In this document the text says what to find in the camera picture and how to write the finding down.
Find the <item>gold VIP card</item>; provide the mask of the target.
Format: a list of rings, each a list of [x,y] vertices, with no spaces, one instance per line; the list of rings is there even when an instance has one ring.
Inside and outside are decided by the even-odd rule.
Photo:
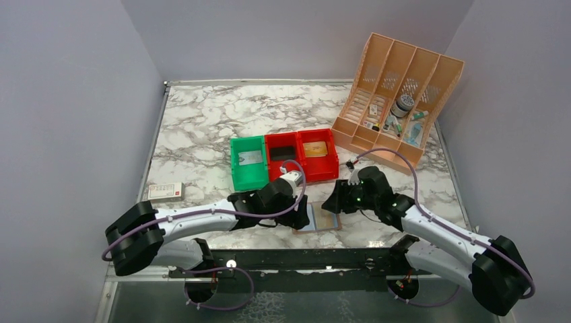
[[[319,230],[334,229],[337,227],[335,214],[320,214],[316,216],[316,228]]]

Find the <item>brown leather card holder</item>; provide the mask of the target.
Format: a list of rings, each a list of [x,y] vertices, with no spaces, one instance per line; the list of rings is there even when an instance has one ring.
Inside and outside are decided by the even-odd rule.
[[[302,229],[293,230],[294,234],[309,234],[323,231],[338,231],[342,229],[338,214],[324,210],[322,202],[309,203],[307,206],[307,214],[309,224]]]

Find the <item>green plastic bin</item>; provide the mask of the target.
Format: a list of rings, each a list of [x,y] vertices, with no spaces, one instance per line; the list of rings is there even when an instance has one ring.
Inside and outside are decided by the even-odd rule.
[[[230,139],[230,158],[236,192],[260,189],[269,183],[264,136]]]

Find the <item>red double plastic bin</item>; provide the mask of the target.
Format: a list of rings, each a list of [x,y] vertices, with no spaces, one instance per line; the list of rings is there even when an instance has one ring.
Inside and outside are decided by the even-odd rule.
[[[296,148],[296,159],[306,174],[308,182],[334,180],[339,177],[339,158],[330,129],[304,130],[288,133],[265,135],[266,156],[268,162],[269,179],[274,180],[281,175],[280,167],[284,161],[271,161],[269,150],[271,147],[291,145]],[[324,157],[306,157],[303,143],[325,141],[328,155]]]

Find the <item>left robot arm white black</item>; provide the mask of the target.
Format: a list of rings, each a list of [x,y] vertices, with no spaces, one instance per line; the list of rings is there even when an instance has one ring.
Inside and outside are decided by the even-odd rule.
[[[105,229],[108,247],[102,259],[113,263],[120,277],[148,266],[178,266],[198,277],[206,275],[214,260],[197,235],[248,229],[264,219],[301,229],[309,223],[308,197],[296,190],[306,185],[303,175],[293,171],[261,189],[233,193],[209,205],[175,210],[138,202]]]

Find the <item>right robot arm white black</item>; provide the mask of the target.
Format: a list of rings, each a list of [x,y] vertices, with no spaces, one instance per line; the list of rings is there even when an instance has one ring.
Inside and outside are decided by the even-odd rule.
[[[374,166],[337,180],[322,208],[332,213],[373,212],[381,223],[405,233],[389,254],[390,268],[427,271],[472,293],[486,310],[505,316],[532,296],[535,286],[512,240],[468,231],[437,216],[410,196],[393,191]]]

